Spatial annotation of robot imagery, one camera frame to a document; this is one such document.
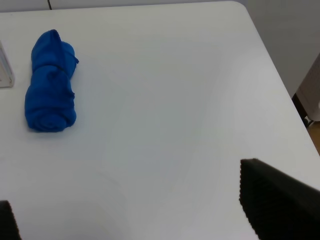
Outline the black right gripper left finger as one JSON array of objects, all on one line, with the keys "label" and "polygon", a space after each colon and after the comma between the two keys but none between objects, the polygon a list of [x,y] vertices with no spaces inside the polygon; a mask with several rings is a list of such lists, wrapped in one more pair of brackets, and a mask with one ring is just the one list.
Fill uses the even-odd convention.
[{"label": "black right gripper left finger", "polygon": [[14,213],[7,200],[0,201],[0,240],[21,240]]}]

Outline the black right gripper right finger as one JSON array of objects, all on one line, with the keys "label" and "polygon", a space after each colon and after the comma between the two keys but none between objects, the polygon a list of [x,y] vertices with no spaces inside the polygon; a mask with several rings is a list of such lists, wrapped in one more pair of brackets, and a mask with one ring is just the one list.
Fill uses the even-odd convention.
[{"label": "black right gripper right finger", "polygon": [[240,161],[239,202],[260,240],[318,240],[320,192],[252,158]]}]

